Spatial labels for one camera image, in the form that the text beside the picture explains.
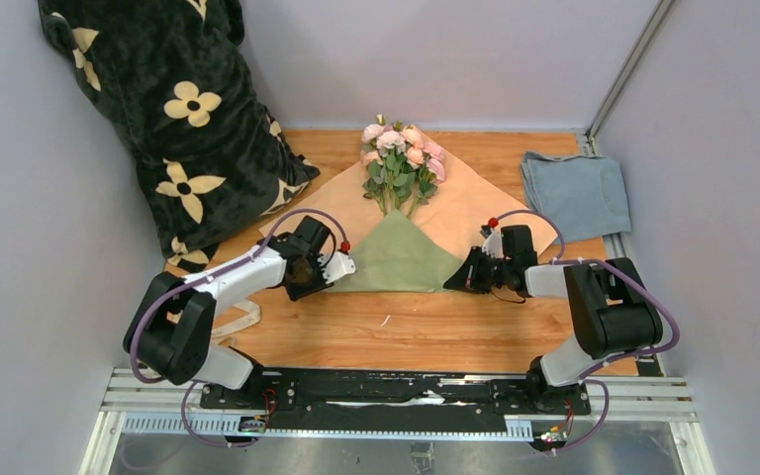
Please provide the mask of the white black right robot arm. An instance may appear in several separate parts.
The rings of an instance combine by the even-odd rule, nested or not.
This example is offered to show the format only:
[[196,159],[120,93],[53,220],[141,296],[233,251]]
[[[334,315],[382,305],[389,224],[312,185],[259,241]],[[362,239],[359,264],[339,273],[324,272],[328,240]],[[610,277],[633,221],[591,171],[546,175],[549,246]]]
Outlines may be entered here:
[[524,300],[567,301],[572,334],[555,350],[535,358],[520,395],[539,413],[550,413],[576,395],[583,373],[619,356],[646,349],[663,338],[657,307],[645,295],[627,258],[541,264],[530,227],[483,230],[483,244],[470,249],[444,282],[447,290],[488,294],[507,288]]

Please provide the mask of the peach green wrapping paper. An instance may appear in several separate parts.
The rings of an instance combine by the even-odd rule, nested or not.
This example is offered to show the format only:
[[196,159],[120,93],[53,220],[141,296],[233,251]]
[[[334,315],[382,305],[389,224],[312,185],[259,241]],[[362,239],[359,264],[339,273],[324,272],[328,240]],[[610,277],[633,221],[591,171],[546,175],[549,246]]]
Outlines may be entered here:
[[535,252],[555,240],[551,225],[530,215],[512,197],[463,160],[445,151],[440,171],[445,178],[427,204],[411,213],[388,214],[363,197],[368,175],[354,163],[299,202],[333,215],[352,245],[356,271],[337,281],[333,293],[443,291],[444,282],[462,264],[469,250],[483,243],[481,228],[491,218],[503,226],[527,225]]

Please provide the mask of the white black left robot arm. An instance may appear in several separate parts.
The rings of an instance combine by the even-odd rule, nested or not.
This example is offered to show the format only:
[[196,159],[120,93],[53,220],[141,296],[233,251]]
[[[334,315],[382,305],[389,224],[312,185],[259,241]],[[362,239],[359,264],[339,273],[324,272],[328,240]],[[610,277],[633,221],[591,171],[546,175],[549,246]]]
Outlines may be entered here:
[[156,275],[123,339],[133,374],[145,384],[200,383],[215,398],[241,409],[269,399],[263,365],[214,342],[214,322],[261,290],[281,288],[297,301],[354,274],[346,238],[323,251],[341,226],[327,226],[320,218],[314,212],[292,232],[271,230],[240,257],[210,270],[185,277]]

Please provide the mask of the pink fake flower bunch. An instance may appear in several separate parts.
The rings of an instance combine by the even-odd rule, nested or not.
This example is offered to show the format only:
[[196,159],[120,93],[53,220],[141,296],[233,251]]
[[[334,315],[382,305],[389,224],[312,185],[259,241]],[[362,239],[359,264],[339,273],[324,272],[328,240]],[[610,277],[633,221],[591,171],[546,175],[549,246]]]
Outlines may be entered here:
[[444,148],[415,126],[382,114],[361,133],[360,162],[367,174],[363,197],[385,215],[401,211],[411,217],[446,179]]

